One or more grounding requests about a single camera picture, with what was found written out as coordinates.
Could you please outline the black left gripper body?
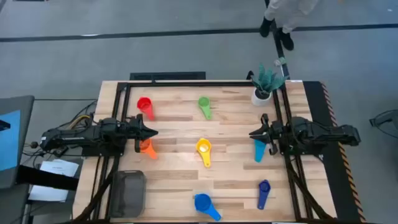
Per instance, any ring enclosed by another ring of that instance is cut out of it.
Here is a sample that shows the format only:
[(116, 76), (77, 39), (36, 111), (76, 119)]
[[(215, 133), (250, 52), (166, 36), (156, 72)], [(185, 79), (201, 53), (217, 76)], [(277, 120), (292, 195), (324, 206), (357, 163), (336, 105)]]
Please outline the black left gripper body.
[(140, 141), (142, 140), (143, 134), (143, 115), (137, 114), (129, 118), (127, 122), (127, 138), (134, 140), (134, 150), (136, 153), (140, 153)]

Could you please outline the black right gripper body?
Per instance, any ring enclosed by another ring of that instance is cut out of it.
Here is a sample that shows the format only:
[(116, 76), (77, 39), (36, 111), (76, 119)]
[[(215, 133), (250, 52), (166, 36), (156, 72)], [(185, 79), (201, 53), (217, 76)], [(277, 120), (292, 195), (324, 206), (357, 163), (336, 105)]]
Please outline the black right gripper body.
[(283, 125), (280, 121), (272, 121), (271, 124), (269, 124), (269, 117), (267, 114), (262, 114), (261, 123), (264, 128), (261, 142), (270, 144), (270, 155), (276, 155), (278, 153), (278, 148), (274, 141), (282, 137), (282, 132), (284, 130)]

